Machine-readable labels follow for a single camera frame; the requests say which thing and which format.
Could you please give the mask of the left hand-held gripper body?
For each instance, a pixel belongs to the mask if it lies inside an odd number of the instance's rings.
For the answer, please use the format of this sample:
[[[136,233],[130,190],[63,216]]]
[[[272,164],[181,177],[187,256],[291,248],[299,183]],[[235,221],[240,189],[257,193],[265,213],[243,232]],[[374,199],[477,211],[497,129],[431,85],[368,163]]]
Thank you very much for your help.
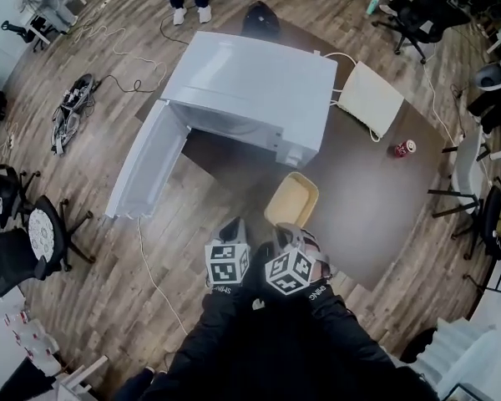
[[[211,285],[241,284],[250,260],[250,247],[246,243],[215,241],[205,246],[205,265]]]

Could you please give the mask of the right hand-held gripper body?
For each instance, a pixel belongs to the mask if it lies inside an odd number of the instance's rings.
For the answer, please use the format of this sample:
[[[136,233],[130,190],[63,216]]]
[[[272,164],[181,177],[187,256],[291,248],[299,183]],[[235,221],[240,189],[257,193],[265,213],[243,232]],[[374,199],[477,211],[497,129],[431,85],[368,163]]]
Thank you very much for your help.
[[[312,234],[302,234],[285,246],[274,245],[275,255],[265,264],[266,283],[286,297],[331,278],[329,259]]]

